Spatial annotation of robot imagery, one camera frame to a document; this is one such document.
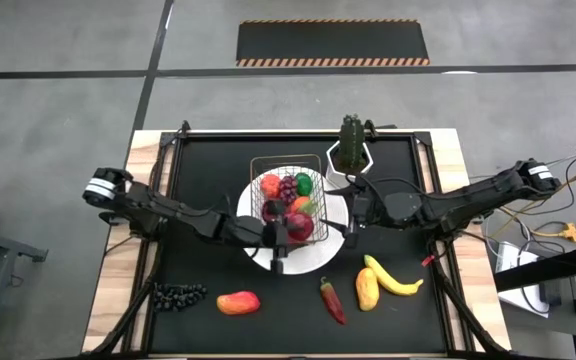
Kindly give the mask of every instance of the yellow striped edge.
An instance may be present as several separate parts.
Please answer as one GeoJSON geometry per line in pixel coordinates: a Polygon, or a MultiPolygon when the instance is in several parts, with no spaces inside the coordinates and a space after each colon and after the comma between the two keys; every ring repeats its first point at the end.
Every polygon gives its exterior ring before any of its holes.
{"type": "Polygon", "coordinates": [[[240,59],[237,67],[428,66],[428,58],[266,58],[240,59]]]}
{"type": "Polygon", "coordinates": [[[240,24],[269,24],[269,23],[338,23],[338,22],[418,22],[417,19],[263,19],[243,20],[240,24]]]}

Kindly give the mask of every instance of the black table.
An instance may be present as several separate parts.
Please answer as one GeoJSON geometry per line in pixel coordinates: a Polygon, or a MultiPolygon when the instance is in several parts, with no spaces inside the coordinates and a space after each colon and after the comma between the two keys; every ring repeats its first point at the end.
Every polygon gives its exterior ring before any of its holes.
{"type": "MultiPolygon", "coordinates": [[[[316,154],[325,151],[335,133],[189,134],[175,147],[169,196],[194,208],[213,205],[228,194],[233,207],[250,182],[250,160],[257,156],[316,154]]],[[[417,140],[428,133],[389,133],[369,144],[375,166],[369,177],[401,177],[424,188],[417,140]]],[[[432,154],[428,143],[427,153],[432,154]]],[[[436,181],[434,158],[431,172],[436,181]]],[[[404,191],[405,184],[380,184],[383,192],[404,191]]],[[[161,283],[203,283],[211,291],[181,313],[148,312],[146,349],[151,354],[443,354],[452,346],[445,298],[429,268],[427,240],[420,231],[370,229],[356,249],[342,249],[324,267],[303,275],[276,276],[256,265],[240,249],[201,243],[185,226],[173,225],[158,247],[161,283]],[[375,256],[402,282],[424,279],[413,297],[381,291],[378,307],[368,313],[356,305],[354,281],[365,253],[375,256]],[[348,318],[338,325],[326,312],[319,279],[335,285],[348,318]],[[244,317],[227,317],[214,298],[240,290],[260,297],[261,309],[244,317]]]]}

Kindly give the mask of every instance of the yellow banana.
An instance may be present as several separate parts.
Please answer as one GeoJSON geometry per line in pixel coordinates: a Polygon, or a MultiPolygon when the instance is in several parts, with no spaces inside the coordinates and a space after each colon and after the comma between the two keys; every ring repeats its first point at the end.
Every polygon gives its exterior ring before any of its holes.
{"type": "Polygon", "coordinates": [[[397,280],[393,279],[393,277],[390,276],[381,265],[379,265],[374,257],[370,255],[364,255],[364,263],[375,272],[379,284],[393,294],[403,296],[414,295],[417,293],[419,286],[424,283],[424,280],[421,279],[414,284],[400,284],[397,280]]]}

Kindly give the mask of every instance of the red chili pepper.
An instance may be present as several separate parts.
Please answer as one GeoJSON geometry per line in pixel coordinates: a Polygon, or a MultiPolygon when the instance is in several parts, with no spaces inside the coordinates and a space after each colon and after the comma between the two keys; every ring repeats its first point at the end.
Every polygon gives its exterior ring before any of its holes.
{"type": "Polygon", "coordinates": [[[321,278],[321,287],[319,287],[319,290],[321,290],[321,297],[324,299],[330,315],[332,315],[338,323],[345,325],[346,315],[344,315],[344,309],[341,307],[341,301],[339,301],[337,297],[335,288],[326,280],[325,276],[321,278]]]}

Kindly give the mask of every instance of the concrete floor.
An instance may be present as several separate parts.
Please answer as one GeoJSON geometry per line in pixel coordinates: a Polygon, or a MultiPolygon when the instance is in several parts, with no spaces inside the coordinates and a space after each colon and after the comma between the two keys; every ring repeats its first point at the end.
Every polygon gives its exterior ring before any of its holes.
{"type": "MultiPolygon", "coordinates": [[[[146,69],[162,7],[0,0],[0,71],[146,69]]],[[[435,65],[576,63],[576,0],[178,0],[160,68],[231,67],[239,21],[300,17],[418,18],[435,65]]],[[[81,193],[97,166],[123,165],[142,85],[0,80],[0,233],[50,248],[44,264],[18,263],[25,282],[0,311],[0,359],[78,353],[108,232],[81,193]]],[[[469,173],[490,174],[518,159],[574,154],[576,72],[157,79],[144,127],[186,119],[198,129],[336,128],[346,113],[455,127],[469,173]]],[[[551,206],[567,201],[558,195],[551,206]]],[[[576,222],[576,205],[526,220],[555,219],[576,222]]],[[[505,239],[518,238],[515,229],[505,239]]],[[[506,321],[516,350],[574,355],[569,336],[506,321]]]]}

